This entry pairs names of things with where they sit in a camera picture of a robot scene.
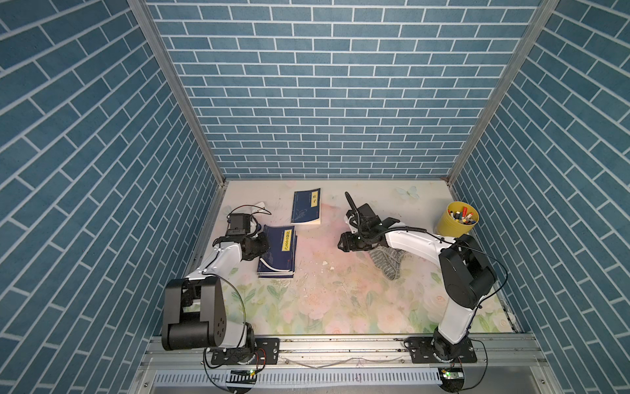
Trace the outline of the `blue book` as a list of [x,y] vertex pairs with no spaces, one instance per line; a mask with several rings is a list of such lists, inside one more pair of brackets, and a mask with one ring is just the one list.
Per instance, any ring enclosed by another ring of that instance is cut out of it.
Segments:
[[320,188],[294,193],[290,223],[293,225],[319,225],[321,223]]
[[295,274],[295,256],[298,237],[294,226],[270,227],[265,225],[269,250],[260,258],[257,267],[259,278],[291,279]]

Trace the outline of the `grey striped cloth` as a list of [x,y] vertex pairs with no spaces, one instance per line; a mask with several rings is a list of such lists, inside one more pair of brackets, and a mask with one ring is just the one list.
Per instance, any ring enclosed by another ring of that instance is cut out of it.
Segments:
[[391,281],[400,278],[401,263],[407,255],[405,251],[393,249],[390,247],[378,246],[368,252],[372,262],[382,271],[384,276]]

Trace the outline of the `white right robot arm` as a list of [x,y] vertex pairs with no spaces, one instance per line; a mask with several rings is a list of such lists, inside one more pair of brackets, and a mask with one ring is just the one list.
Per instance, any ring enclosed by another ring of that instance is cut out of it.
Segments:
[[339,250],[367,252],[390,280],[400,277],[402,259],[407,254],[441,269],[449,300],[431,346],[440,361],[450,362],[459,357],[468,344],[473,319],[482,302],[491,296],[497,280],[490,256],[480,250],[472,236],[447,238],[424,228],[407,226],[395,218],[382,220],[369,205],[357,206],[349,192],[345,197],[350,206],[346,213],[349,231],[341,234]]

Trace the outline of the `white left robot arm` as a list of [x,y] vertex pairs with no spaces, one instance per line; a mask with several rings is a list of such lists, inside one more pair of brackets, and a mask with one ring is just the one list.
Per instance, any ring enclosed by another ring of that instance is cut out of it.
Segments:
[[202,349],[218,358],[216,367],[239,364],[254,358],[255,336],[243,317],[240,323],[227,318],[223,295],[227,275],[244,261],[269,250],[267,236],[221,236],[197,269],[171,280],[164,292],[162,348],[166,351]]

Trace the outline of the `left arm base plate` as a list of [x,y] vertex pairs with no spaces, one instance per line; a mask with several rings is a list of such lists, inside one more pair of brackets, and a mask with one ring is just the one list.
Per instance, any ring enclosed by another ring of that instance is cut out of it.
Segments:
[[243,347],[208,351],[207,361],[211,366],[254,365],[261,368],[278,362],[280,338],[259,337],[248,340]]

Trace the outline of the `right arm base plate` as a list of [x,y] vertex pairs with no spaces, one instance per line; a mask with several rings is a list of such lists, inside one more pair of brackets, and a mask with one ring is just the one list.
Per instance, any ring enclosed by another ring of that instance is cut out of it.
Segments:
[[469,337],[464,337],[457,344],[451,344],[443,338],[408,337],[403,340],[403,346],[414,364],[477,363],[477,355]]

